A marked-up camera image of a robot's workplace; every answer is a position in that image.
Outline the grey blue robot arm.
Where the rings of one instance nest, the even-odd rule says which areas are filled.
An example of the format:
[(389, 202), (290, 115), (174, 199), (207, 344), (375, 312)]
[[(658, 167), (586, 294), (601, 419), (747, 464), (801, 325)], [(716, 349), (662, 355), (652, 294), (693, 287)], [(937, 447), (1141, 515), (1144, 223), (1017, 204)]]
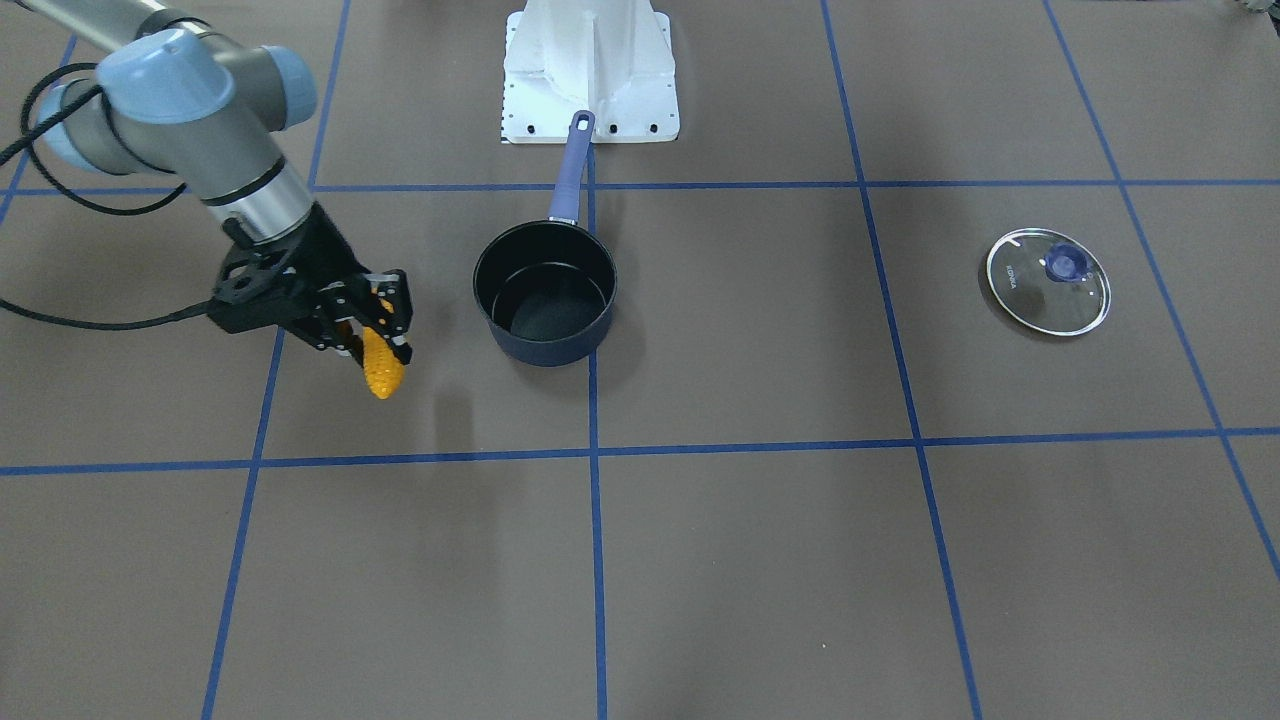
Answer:
[(357, 260), (275, 141), (317, 108), (301, 56), (246, 47), (159, 1), (24, 9), (104, 51), (84, 79), (33, 91), (40, 114), (23, 123), (26, 150), (44, 138), (86, 170), (170, 176), (232, 242), (210, 299), (172, 322), (204, 315), (230, 334), (279, 327), (366, 370), (410, 364), (407, 275)]

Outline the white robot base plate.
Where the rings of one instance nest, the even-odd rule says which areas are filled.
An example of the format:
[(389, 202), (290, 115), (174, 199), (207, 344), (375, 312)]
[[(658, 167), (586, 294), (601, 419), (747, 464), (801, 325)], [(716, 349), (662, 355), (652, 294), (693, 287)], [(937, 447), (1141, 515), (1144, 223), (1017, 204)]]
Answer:
[(649, 1), (527, 1), (504, 23), (500, 141), (563, 143), (595, 117), (596, 143), (681, 133), (671, 18)]

